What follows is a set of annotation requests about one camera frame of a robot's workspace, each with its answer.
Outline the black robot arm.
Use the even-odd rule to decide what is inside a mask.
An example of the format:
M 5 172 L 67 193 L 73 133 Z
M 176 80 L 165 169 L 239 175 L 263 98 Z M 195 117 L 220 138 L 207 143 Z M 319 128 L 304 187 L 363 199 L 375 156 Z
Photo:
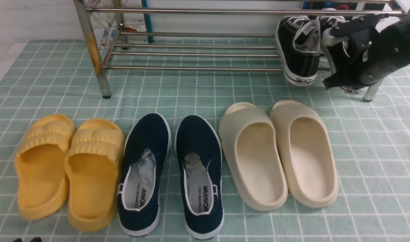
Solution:
M 410 65 L 410 15 L 380 32 L 376 24 L 389 14 L 368 14 L 334 23 L 322 35 L 324 46 L 348 43 L 352 52 L 325 78 L 325 89 L 371 87 L 388 75 Z

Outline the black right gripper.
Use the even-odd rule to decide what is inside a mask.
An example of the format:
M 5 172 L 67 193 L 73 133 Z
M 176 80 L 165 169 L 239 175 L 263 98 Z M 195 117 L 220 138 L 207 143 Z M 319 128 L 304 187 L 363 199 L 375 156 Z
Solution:
M 324 32 L 326 46 L 348 40 L 354 51 L 344 67 L 324 79 L 325 89 L 359 90 L 377 84 L 390 74 L 390 64 L 380 44 L 383 35 L 376 29 L 376 24 L 385 17 L 385 14 L 365 15 Z

